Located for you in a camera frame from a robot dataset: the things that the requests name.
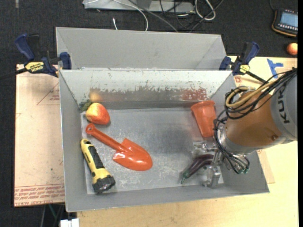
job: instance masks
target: bin floor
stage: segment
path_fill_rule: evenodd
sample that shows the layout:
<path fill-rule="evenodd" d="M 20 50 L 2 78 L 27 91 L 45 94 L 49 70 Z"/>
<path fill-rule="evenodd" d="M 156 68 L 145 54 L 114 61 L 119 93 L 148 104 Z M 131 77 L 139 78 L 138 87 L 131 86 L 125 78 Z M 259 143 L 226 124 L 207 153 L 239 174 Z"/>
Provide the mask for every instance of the bin floor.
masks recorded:
<path fill-rule="evenodd" d="M 108 110 L 109 125 L 95 125 L 118 142 L 128 138 L 147 150 L 153 160 L 150 170 L 138 172 L 127 169 L 112 157 L 115 150 L 87 135 L 89 123 L 81 114 L 82 137 L 95 145 L 105 168 L 115 178 L 116 185 L 107 192 L 132 191 L 198 185 L 202 176 L 197 172 L 182 185 L 181 174 L 192 162 L 194 143 L 203 141 L 196 120 L 189 108 L 151 108 Z M 85 164 L 88 194 L 93 194 L 89 168 Z"/>

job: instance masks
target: device screen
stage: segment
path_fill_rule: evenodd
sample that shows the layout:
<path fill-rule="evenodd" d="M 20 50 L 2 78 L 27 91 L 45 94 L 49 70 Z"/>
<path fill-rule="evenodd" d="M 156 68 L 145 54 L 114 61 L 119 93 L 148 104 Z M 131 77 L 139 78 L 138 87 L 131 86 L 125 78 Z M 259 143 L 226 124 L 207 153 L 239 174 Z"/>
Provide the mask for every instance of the device screen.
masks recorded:
<path fill-rule="evenodd" d="M 298 15 L 297 14 L 292 14 L 292 13 L 282 13 L 281 16 L 281 23 L 298 27 Z"/>

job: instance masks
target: blue clamp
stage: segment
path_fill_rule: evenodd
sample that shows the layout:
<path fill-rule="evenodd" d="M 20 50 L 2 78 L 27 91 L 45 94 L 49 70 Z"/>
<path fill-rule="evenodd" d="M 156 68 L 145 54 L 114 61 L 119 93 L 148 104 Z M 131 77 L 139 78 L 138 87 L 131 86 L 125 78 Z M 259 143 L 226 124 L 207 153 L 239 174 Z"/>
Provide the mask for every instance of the blue clamp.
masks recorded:
<path fill-rule="evenodd" d="M 71 69 L 71 59 L 67 52 L 63 52 L 59 57 L 51 60 L 47 59 L 46 57 L 40 58 L 40 53 L 38 51 L 38 42 L 39 35 L 30 35 L 27 37 L 27 33 L 21 34 L 15 40 L 17 49 L 27 58 L 27 61 L 24 63 L 25 69 L 19 70 L 20 72 L 17 71 L 17 74 L 28 71 L 30 73 L 44 73 L 58 77 L 58 70 L 53 66 L 53 63 L 58 61 L 62 61 L 63 69 Z"/>
<path fill-rule="evenodd" d="M 219 70 L 226 70 L 228 69 L 228 66 L 231 65 L 232 74 L 234 76 L 244 75 L 243 72 L 240 72 L 240 66 L 248 65 L 251 59 L 253 59 L 258 54 L 259 49 L 260 48 L 256 42 L 246 42 L 241 54 L 237 56 L 235 62 L 232 62 L 231 58 L 226 56 L 221 62 Z"/>

